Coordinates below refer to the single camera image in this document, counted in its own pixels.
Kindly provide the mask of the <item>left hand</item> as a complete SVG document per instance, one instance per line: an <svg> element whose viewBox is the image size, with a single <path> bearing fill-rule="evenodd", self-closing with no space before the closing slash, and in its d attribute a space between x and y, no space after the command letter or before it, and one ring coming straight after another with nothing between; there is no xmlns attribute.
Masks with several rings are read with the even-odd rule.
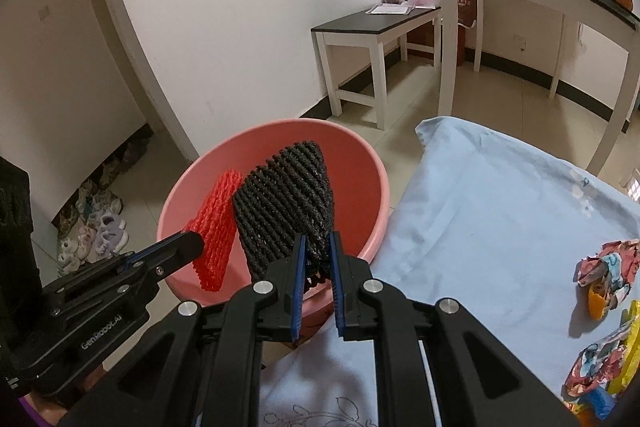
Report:
<svg viewBox="0 0 640 427"><path fill-rule="evenodd" d="M68 413L70 407L75 405L106 374L107 370L103 364L100 364L82 381L76 381L70 390L60 397L44 397L32 391L21 397L21 406L36 426L56 426Z"/></svg>

